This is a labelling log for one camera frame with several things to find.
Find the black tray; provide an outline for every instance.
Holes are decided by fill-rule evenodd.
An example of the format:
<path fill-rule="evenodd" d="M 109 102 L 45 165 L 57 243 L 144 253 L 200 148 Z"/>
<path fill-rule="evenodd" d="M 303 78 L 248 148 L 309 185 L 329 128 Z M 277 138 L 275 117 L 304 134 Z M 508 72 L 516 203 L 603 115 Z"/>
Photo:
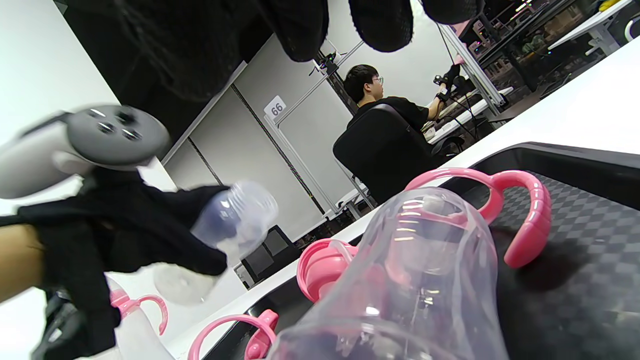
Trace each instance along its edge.
<path fill-rule="evenodd" d="M 634 186 L 640 184 L 640 156 L 525 143 L 471 168 L 529 171 L 553 201 L 541 256 L 519 270 L 500 262 L 498 312 L 511 360 L 640 359 L 640 192 Z M 488 197 L 484 185 L 468 179 L 442 187 L 476 207 Z M 502 214 L 491 225 L 500 257 L 528 210 L 525 190 L 506 192 Z M 292 279 L 246 313 L 276 311 L 279 331 L 310 306 Z M 205 359 L 242 359 L 253 331 L 235 324 Z"/>

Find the black t-shirt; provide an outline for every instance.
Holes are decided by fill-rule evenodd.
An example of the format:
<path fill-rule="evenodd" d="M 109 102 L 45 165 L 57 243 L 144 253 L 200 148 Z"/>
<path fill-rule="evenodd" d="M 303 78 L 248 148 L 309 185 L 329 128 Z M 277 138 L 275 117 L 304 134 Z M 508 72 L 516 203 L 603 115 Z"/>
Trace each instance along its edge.
<path fill-rule="evenodd" d="M 398 114 L 400 114 L 400 116 L 402 116 L 409 123 L 409 125 L 419 133 L 420 130 L 422 130 L 422 126 L 425 122 L 427 122 L 427 118 L 429 117 L 429 109 L 423 108 L 422 106 L 417 106 L 404 97 L 390 96 L 362 105 L 358 109 L 356 115 L 353 116 L 353 119 L 349 121 L 347 127 L 353 125 L 353 123 L 358 120 L 358 118 L 360 118 L 362 114 L 367 112 L 367 110 L 380 104 L 391 105 L 391 107 L 396 109 Z"/>

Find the pink bottle handle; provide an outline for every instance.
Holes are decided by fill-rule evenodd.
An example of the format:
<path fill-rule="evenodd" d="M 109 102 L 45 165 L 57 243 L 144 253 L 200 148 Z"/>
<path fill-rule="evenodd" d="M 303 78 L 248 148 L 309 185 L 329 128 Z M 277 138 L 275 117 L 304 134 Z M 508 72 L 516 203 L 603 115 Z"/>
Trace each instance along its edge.
<path fill-rule="evenodd" d="M 166 308 L 166 303 L 164 300 L 157 295 L 145 295 L 138 300 L 135 300 L 138 305 L 140 305 L 143 301 L 153 301 L 160 307 L 160 312 L 162 313 L 162 322 L 160 326 L 158 326 L 158 333 L 160 335 L 164 334 L 166 330 L 166 324 L 169 321 L 169 311 Z"/>
<path fill-rule="evenodd" d="M 528 172 L 517 170 L 503 171 L 489 176 L 469 168 L 441 168 L 417 176 L 404 190 L 414 190 L 443 177 L 466 177 L 489 187 L 489 200 L 479 210 L 487 224 L 492 223 L 502 211 L 505 189 L 527 188 L 531 196 L 529 215 L 513 238 L 504 255 L 504 262 L 511 268 L 520 268 L 540 255 L 551 231 L 551 196 L 540 180 Z"/>
<path fill-rule="evenodd" d="M 209 333 L 211 333 L 211 331 L 213 331 L 213 329 L 217 328 L 218 326 L 224 323 L 233 322 L 233 321 L 242 321 L 242 322 L 250 323 L 251 325 L 262 330 L 262 332 L 267 336 L 267 338 L 269 338 L 269 341 L 271 342 L 271 344 L 273 344 L 276 341 L 276 333 L 273 330 L 271 330 L 271 328 L 269 327 L 269 324 L 267 324 L 266 322 L 258 318 L 254 318 L 253 316 L 249 316 L 249 315 L 224 316 L 222 318 L 219 318 L 213 321 L 212 323 L 207 325 L 204 329 L 202 329 L 202 331 L 200 331 L 200 334 L 198 334 L 198 336 L 196 337 L 196 340 L 193 342 L 193 344 L 191 344 L 191 348 L 189 349 L 188 360 L 200 360 L 200 348 L 202 347 L 202 343 L 204 342 L 204 339 L 207 337 L 207 335 L 209 335 Z"/>
<path fill-rule="evenodd" d="M 260 316 L 258 316 L 260 321 L 266 323 L 271 330 L 274 331 L 276 329 L 276 325 L 278 325 L 278 318 L 278 314 L 270 309 L 266 309 L 262 314 L 260 314 Z M 271 340 L 269 340 L 262 330 L 258 329 L 246 344 L 246 348 L 244 349 L 244 360 L 264 359 L 269 352 L 271 344 Z"/>

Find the man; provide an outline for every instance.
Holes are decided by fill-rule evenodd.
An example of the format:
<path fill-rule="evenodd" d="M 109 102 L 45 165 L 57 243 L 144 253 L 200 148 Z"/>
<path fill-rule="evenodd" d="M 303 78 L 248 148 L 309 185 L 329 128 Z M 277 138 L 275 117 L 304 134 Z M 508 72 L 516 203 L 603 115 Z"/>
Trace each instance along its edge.
<path fill-rule="evenodd" d="M 447 73 L 447 77 L 452 80 L 459 73 L 460 66 L 453 65 Z M 450 88 L 450 85 L 442 83 L 438 96 L 446 94 Z M 444 102 L 437 96 L 428 108 L 417 106 L 404 97 L 384 97 L 383 78 L 380 77 L 376 68 L 370 65 L 352 67 L 344 80 L 344 89 L 350 98 L 358 104 L 358 112 L 349 121 L 347 127 L 351 126 L 372 107 L 379 104 L 387 104 L 396 109 L 412 128 L 421 132 L 423 125 L 427 121 L 438 119 L 438 114 L 444 106 Z"/>

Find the checkered tray surface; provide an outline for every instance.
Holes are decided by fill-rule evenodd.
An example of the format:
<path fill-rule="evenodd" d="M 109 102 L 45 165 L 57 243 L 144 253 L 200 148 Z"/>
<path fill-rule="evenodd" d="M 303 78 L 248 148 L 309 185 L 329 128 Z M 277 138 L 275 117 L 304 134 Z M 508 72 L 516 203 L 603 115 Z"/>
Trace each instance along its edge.
<path fill-rule="evenodd" d="M 498 311 L 511 360 L 640 359 L 640 211 L 533 175 L 551 194 L 553 225 L 536 261 L 519 270 L 499 265 Z M 479 208 L 488 189 L 460 195 Z M 525 189 L 506 191 L 491 225 L 500 257 L 529 206 Z"/>

